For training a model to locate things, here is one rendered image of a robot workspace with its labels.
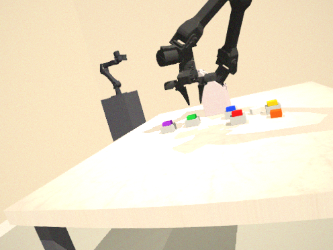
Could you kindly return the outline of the blue button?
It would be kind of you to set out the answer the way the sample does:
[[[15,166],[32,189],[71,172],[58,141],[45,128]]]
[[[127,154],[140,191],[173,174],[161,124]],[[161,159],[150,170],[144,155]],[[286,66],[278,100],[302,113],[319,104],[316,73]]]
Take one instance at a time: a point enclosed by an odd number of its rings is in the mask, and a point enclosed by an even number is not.
[[[230,119],[230,115],[232,115],[232,111],[238,110],[238,108],[236,108],[236,106],[228,106],[226,107],[226,110],[224,112],[225,115],[225,119]]]

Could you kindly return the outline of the red button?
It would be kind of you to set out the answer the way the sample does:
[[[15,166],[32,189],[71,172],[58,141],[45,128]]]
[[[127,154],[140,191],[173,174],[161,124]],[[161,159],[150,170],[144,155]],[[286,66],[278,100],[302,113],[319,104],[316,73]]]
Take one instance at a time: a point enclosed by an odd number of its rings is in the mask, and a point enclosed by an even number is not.
[[[241,110],[232,111],[230,115],[231,126],[246,123],[246,114]]]

